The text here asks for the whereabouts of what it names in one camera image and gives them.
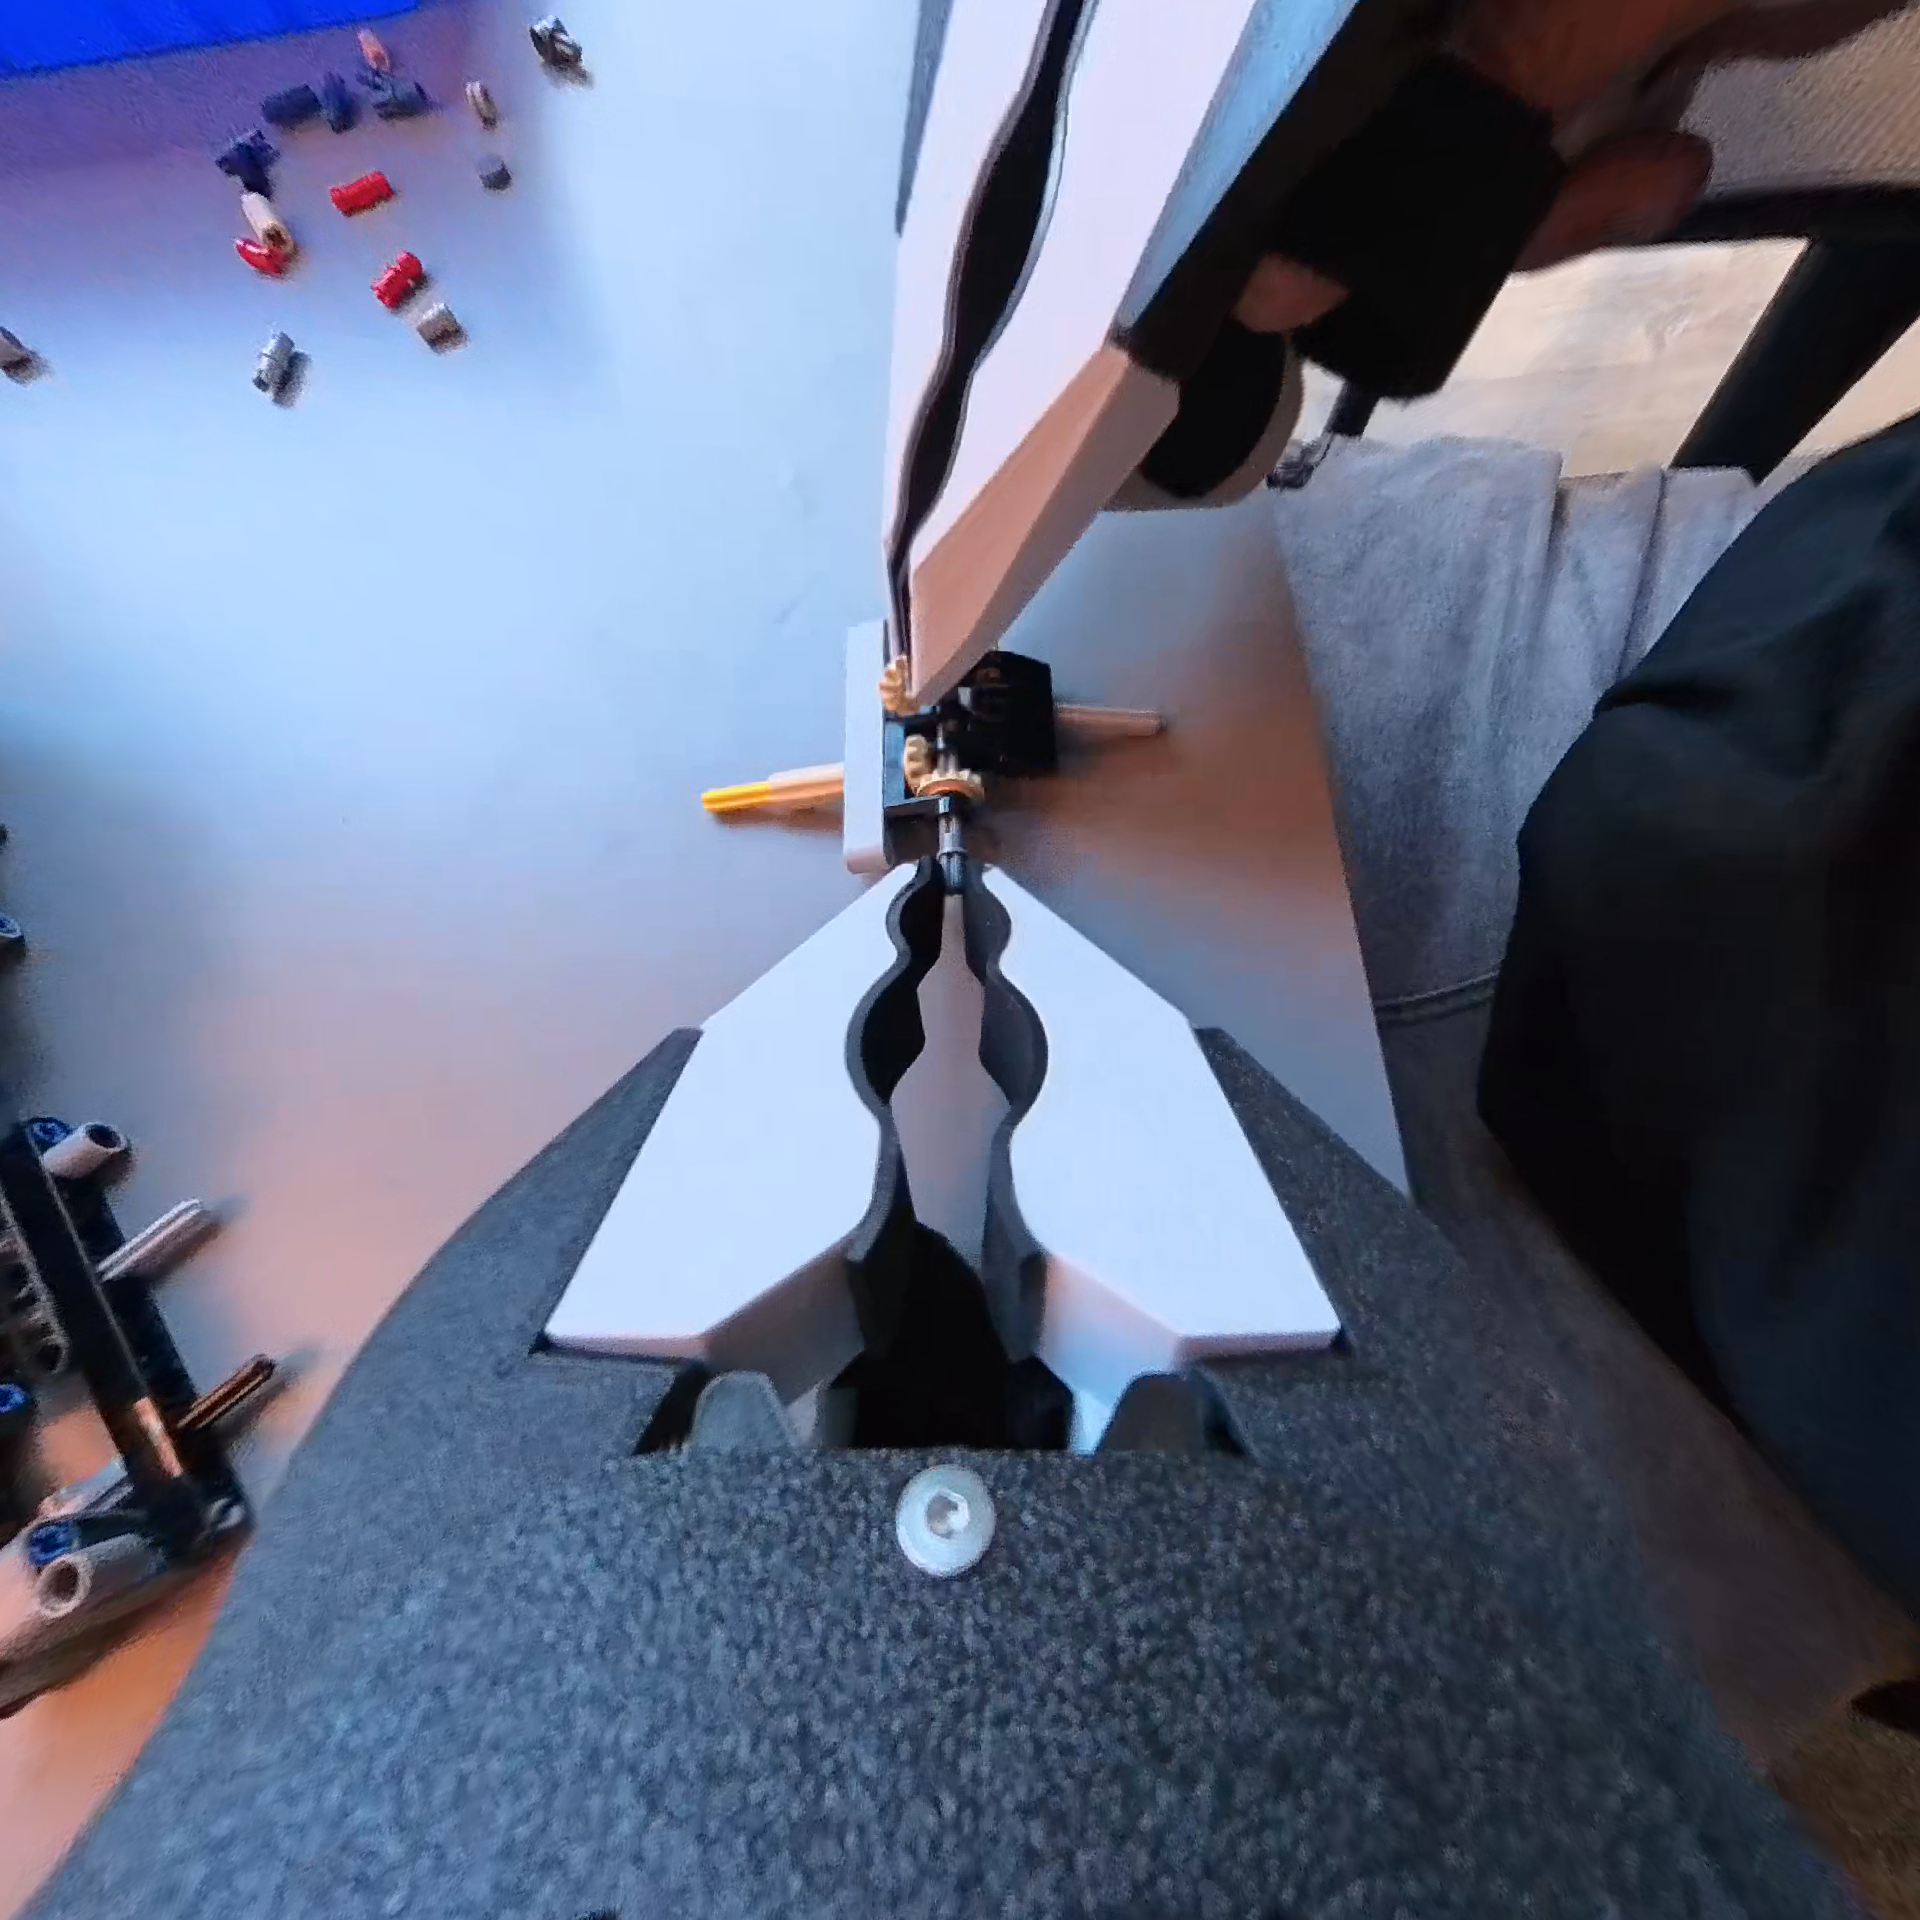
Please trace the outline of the white lego truck model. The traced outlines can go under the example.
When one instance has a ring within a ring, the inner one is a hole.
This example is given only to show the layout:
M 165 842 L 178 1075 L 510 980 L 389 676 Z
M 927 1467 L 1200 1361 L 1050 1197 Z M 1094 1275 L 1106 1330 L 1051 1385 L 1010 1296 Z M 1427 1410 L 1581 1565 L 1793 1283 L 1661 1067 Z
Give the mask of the white lego truck model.
M 157 1284 L 216 1235 L 198 1197 L 123 1232 L 131 1138 L 26 1113 L 2 1125 L 2 1715 L 70 1688 L 233 1556 L 255 1504 L 233 1436 L 281 1385 L 255 1355 L 199 1385 Z

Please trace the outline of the person's right hand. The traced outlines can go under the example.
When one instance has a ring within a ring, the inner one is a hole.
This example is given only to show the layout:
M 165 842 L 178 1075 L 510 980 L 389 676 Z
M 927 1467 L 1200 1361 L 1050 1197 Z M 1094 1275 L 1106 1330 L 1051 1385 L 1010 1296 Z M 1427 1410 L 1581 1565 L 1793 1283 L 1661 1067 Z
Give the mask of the person's right hand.
M 1616 84 L 1637 81 L 1730 11 L 1736 4 L 1725 2 L 1473 2 L 1456 17 L 1453 53 L 1566 132 Z M 1707 147 L 1682 132 L 1591 145 L 1569 165 L 1515 273 L 1661 237 L 1694 203 L 1710 170 Z

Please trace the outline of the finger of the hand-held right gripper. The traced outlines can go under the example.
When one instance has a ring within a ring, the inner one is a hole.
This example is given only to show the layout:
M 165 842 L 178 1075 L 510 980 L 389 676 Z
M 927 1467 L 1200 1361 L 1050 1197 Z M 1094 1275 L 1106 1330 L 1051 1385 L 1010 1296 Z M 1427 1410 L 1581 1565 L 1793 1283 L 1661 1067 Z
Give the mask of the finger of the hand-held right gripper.
M 1121 4 L 1083 4 L 1046 226 L 1014 315 L 967 397 L 951 480 L 914 550 L 897 626 L 917 692 L 945 698 L 1046 585 L 1174 421 L 1178 389 L 1121 346 L 1138 264 L 1138 140 L 1121 82 Z
M 1082 2 L 941 4 L 897 222 L 882 561 L 894 626 L 951 480 L 970 392 L 1014 315 L 1050 210 Z

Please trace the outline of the person's grey jeans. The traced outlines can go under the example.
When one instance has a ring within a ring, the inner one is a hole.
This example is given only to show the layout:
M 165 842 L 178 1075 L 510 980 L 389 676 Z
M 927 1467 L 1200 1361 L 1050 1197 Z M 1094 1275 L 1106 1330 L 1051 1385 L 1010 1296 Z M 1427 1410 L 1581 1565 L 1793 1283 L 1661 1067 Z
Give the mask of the person's grey jeans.
M 1872 1915 L 1917 1915 L 1917 1613 L 1597 1280 L 1479 1112 L 1553 770 L 1776 494 L 1739 470 L 1566 480 L 1498 441 L 1358 446 L 1279 506 L 1387 1078 L 1425 1209 L 1543 1350 L 1649 1604 Z

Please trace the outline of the small lego gear assembly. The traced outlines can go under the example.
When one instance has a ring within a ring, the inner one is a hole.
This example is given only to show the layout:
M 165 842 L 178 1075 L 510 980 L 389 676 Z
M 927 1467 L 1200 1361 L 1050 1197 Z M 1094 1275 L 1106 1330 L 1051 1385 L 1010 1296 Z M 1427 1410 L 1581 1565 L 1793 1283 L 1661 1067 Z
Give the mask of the small lego gear assembly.
M 887 619 L 849 633 L 843 756 L 703 796 L 723 821 L 835 812 L 843 862 L 880 875 L 923 848 L 951 870 L 974 817 L 1009 782 L 1054 778 L 1063 760 L 1166 731 L 1151 709 L 1069 705 L 1033 657 L 989 651 L 955 691 L 928 701 Z

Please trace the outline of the group of blue lego pins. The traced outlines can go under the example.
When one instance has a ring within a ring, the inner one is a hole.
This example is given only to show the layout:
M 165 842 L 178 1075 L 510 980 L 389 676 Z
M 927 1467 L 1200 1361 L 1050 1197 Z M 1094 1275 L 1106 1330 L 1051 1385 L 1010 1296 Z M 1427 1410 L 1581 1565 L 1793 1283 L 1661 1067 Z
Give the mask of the group of blue lego pins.
M 331 70 L 320 82 L 270 94 L 257 123 L 230 137 L 216 153 L 216 165 L 240 190 L 269 197 L 272 166 L 281 157 L 278 134 L 298 134 L 317 125 L 342 134 L 355 130 L 368 115 L 377 121 L 405 121 L 431 110 L 432 96 L 425 84 L 389 66 L 366 64 L 355 77 Z

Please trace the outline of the black office chair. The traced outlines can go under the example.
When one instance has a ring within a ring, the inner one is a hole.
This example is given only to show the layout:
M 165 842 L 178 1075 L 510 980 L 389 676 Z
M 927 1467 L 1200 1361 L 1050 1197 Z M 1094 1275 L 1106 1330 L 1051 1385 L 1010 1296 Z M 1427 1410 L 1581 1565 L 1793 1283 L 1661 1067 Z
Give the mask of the black office chair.
M 1918 310 L 1918 4 L 1728 17 L 1591 116 L 1687 130 L 1712 178 L 1667 245 L 1800 254 L 1671 457 L 1767 480 L 1899 344 Z

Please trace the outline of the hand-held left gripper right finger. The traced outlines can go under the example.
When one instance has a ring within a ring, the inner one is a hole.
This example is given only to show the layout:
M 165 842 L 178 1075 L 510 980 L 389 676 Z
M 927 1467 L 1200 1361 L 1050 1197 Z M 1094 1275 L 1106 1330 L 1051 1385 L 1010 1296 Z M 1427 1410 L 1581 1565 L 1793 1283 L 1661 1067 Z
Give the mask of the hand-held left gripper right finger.
M 1321 1361 L 1343 1321 L 1194 1021 L 1006 870 L 958 926 L 1000 1096 L 978 1280 L 1035 1434 L 1094 1452 L 1126 1395 Z

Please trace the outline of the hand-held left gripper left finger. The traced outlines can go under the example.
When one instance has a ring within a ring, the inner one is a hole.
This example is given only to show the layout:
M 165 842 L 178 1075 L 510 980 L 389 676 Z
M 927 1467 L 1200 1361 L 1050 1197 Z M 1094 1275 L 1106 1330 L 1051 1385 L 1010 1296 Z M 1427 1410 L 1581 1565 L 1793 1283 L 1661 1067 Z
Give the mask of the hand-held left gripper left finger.
M 552 1308 L 573 1358 L 697 1369 L 801 1446 L 847 1446 L 847 1371 L 887 1361 L 954 1248 L 922 1217 L 897 1093 L 927 1048 L 941 869 L 897 869 L 711 1014 Z

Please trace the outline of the blue plastic bin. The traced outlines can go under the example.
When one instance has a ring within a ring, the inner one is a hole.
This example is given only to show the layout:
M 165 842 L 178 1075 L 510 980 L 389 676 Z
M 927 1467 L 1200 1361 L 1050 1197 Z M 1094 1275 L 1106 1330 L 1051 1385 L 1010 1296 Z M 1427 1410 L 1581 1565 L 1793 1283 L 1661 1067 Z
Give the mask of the blue plastic bin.
M 2 2 L 2 77 L 280 41 L 418 10 L 422 2 Z

